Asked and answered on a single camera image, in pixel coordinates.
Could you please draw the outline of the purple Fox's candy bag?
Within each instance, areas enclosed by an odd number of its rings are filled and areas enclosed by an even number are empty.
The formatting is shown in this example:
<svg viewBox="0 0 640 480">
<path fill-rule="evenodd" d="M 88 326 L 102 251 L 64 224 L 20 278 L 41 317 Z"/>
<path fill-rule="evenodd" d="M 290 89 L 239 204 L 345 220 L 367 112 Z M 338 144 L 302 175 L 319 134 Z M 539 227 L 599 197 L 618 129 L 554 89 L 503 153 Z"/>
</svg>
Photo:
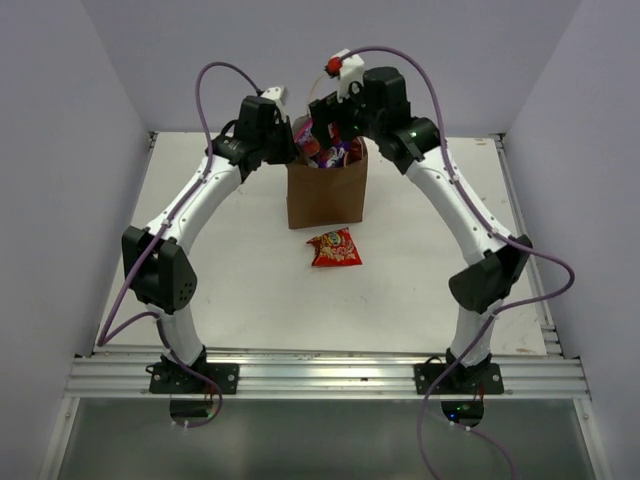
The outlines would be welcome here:
<svg viewBox="0 0 640 480">
<path fill-rule="evenodd" d="M 313 121 L 307 118 L 297 133 L 294 134 L 294 142 L 301 151 L 308 166 L 318 169 L 342 168 L 347 165 L 347 157 L 351 150 L 350 141 L 342 141 L 329 128 L 330 146 L 323 147 L 312 133 Z"/>
</svg>

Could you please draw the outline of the red Doritos chip bag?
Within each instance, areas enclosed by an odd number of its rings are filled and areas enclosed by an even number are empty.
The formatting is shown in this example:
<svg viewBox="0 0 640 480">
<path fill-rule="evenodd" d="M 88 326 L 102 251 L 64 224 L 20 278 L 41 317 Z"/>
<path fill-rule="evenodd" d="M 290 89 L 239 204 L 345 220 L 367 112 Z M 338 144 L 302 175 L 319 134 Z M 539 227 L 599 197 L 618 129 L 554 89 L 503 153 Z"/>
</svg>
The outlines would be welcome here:
<svg viewBox="0 0 640 480">
<path fill-rule="evenodd" d="M 343 168 L 362 158 L 362 147 L 358 139 L 343 141 L 335 124 L 329 127 L 331 147 L 329 148 L 325 166 L 327 168 Z"/>
</svg>

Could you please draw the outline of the brown paper bag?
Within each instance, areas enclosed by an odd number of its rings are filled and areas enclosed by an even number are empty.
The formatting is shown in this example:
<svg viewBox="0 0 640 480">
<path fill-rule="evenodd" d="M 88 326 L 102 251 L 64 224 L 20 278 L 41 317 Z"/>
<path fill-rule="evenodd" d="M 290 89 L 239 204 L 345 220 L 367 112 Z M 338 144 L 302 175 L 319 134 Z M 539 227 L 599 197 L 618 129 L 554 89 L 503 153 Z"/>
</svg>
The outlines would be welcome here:
<svg viewBox="0 0 640 480">
<path fill-rule="evenodd" d="M 305 113 L 292 124 L 293 134 L 311 116 Z M 292 230 L 358 223 L 363 218 L 368 176 L 368 152 L 362 138 L 362 158 L 347 167 L 318 169 L 298 158 L 286 166 L 286 211 Z"/>
</svg>

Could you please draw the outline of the small red popcorn snack bag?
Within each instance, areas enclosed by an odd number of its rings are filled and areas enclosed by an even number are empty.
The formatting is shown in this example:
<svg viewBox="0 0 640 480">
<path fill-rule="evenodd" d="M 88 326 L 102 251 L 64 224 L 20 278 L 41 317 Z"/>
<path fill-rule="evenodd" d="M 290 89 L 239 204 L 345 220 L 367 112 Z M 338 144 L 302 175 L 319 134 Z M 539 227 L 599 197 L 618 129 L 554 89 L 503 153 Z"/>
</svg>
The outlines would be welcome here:
<svg viewBox="0 0 640 480">
<path fill-rule="evenodd" d="M 314 248 L 313 267 L 359 266 L 362 260 L 348 227 L 326 232 L 306 242 Z"/>
</svg>

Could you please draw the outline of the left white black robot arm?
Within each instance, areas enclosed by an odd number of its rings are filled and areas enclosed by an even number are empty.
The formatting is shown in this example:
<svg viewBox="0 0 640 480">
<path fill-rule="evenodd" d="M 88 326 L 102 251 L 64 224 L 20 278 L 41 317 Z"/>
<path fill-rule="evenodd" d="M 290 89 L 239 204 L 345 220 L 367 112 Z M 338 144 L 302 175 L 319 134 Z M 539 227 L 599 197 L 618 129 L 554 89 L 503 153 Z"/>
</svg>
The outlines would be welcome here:
<svg viewBox="0 0 640 480">
<path fill-rule="evenodd" d="M 122 236 L 125 281 L 137 300 L 157 317 L 177 363 L 172 379 L 185 392 L 201 390 L 208 379 L 199 362 L 204 344 L 190 309 L 198 279 L 189 253 L 215 210 L 262 164 L 288 164 L 298 155 L 284 111 L 286 89 L 270 87 L 247 96 L 239 116 L 205 150 L 198 169 L 165 211 L 144 228 L 130 226 Z"/>
</svg>

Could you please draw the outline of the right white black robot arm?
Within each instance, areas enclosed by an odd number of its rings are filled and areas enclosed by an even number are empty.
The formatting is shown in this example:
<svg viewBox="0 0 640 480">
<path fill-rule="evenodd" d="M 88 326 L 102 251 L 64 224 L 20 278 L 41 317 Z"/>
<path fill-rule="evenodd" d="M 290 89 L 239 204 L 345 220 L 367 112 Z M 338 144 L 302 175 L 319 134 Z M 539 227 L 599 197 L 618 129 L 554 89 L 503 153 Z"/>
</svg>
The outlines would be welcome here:
<svg viewBox="0 0 640 480">
<path fill-rule="evenodd" d="M 322 146 L 356 137 L 373 141 L 430 200 L 461 250 L 467 266 L 448 282 L 459 305 L 456 332 L 438 377 L 454 391 L 468 392 L 490 366 L 491 317 L 519 280 L 531 242 L 514 237 L 468 188 L 437 126 L 412 114 L 396 68 L 365 69 L 333 59 L 326 70 L 338 87 L 310 103 L 313 135 Z"/>
</svg>

